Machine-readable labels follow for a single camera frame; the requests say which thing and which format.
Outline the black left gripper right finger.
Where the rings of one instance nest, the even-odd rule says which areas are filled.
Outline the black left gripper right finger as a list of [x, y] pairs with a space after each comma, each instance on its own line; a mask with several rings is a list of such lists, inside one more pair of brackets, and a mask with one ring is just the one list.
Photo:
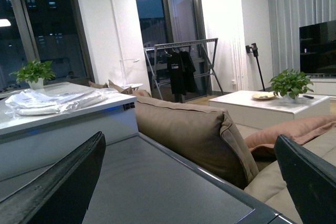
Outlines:
[[335, 166], [285, 135], [274, 151], [303, 223], [335, 223]]

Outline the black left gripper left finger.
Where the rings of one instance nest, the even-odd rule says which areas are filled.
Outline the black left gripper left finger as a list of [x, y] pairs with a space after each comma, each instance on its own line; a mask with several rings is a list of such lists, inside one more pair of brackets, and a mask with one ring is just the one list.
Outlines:
[[98, 182], [106, 140], [97, 132], [1, 200], [1, 223], [82, 223]]

